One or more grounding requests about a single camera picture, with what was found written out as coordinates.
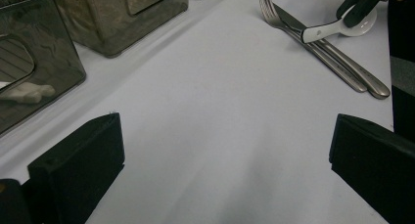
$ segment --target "white tablecloth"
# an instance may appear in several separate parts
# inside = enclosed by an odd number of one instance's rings
[[[274,0],[304,22],[344,0]],[[391,87],[387,5],[329,41]],[[258,0],[191,0],[115,59],[76,46],[87,79],[0,139],[0,177],[86,121],[121,116],[125,167],[88,223],[386,223],[328,160],[338,113],[392,130],[392,97],[359,94],[262,18]]]

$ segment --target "white spoon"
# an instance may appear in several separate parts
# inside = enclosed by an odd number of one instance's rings
[[[349,8],[345,14],[336,22],[328,23],[325,25],[319,25],[314,27],[308,27],[301,33],[301,40],[303,43],[313,42],[323,39],[326,36],[333,35],[335,33],[341,33],[346,36],[360,36],[366,33],[376,21],[378,14],[376,9],[373,9],[369,15],[367,15],[358,25],[354,27],[347,27],[343,23],[343,18],[351,10]]]

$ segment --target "metal fork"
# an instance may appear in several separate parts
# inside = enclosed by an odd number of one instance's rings
[[[347,83],[353,90],[362,93],[367,91],[363,85],[354,75],[348,72],[344,67],[336,62],[332,57],[328,56],[324,51],[317,47],[314,43],[304,44],[301,42],[300,35],[287,27],[276,13],[272,0],[259,0],[259,5],[265,20],[271,26],[281,29],[298,41],[308,52],[317,57],[323,64],[329,67],[338,77]]]

